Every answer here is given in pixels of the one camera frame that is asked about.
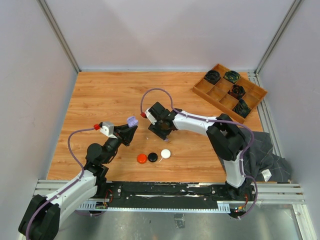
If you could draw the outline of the white earbud case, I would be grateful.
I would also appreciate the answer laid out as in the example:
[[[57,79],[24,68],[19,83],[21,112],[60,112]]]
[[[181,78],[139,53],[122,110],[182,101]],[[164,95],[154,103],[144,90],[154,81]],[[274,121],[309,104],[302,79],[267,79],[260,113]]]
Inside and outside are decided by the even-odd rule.
[[[162,159],[169,159],[171,157],[171,151],[169,149],[163,149],[160,155]]]

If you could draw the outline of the orange earbud case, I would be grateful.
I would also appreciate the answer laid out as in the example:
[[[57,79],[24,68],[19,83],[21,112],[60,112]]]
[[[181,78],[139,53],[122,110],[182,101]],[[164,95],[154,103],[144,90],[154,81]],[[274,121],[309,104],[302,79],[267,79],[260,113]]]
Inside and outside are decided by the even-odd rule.
[[[148,156],[146,154],[139,154],[136,158],[137,162],[140,164],[144,164],[148,161]]]

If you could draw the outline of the black earbud case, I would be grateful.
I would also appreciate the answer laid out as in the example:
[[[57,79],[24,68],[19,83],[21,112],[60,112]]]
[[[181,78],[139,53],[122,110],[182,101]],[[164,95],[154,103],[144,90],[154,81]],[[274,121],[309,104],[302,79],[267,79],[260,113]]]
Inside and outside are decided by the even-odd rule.
[[[158,155],[155,152],[151,152],[151,153],[148,154],[147,159],[151,163],[155,163],[158,160]]]

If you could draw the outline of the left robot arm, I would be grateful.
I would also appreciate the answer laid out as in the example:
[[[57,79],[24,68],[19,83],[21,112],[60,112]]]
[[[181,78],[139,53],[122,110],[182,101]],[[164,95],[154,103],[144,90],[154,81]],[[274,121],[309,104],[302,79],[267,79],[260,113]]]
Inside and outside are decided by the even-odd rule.
[[[63,187],[50,194],[32,197],[18,226],[18,232],[27,240],[53,240],[62,223],[86,200],[101,198],[107,193],[106,174],[121,145],[128,147],[138,128],[138,121],[115,126],[101,122],[90,128],[107,137],[101,145],[92,143],[86,151],[86,163],[80,172]]]

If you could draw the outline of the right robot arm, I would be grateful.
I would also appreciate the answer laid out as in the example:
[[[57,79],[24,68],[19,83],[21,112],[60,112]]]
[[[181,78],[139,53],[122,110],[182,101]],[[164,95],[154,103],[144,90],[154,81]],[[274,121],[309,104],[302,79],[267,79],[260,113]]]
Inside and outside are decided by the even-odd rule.
[[[168,110],[159,102],[147,108],[145,117],[150,121],[148,129],[166,140],[172,131],[190,131],[208,137],[215,154],[226,173],[226,193],[232,200],[240,199],[245,193],[245,174],[241,153],[245,136],[226,114],[207,117],[191,114],[184,110]]]

